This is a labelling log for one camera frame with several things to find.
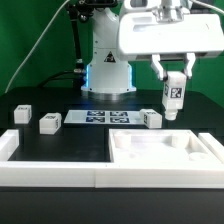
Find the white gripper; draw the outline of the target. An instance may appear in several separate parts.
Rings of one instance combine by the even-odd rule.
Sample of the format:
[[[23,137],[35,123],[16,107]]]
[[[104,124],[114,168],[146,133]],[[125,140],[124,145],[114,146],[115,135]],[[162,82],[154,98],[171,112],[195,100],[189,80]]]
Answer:
[[[155,15],[143,7],[122,6],[117,33],[117,54],[121,60],[148,60],[160,81],[166,78],[162,60],[181,59],[183,73],[192,78],[199,57],[216,57],[224,50],[224,33],[217,14],[185,14],[184,20],[159,23]]]

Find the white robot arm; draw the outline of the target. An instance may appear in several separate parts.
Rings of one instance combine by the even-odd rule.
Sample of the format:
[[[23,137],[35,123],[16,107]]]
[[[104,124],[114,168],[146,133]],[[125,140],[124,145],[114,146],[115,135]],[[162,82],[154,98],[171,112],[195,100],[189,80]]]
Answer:
[[[131,61],[148,61],[161,81],[164,61],[182,61],[189,80],[198,57],[224,51],[220,17],[208,0],[80,0],[80,15],[93,19],[93,57],[82,89],[117,98],[134,92]]]

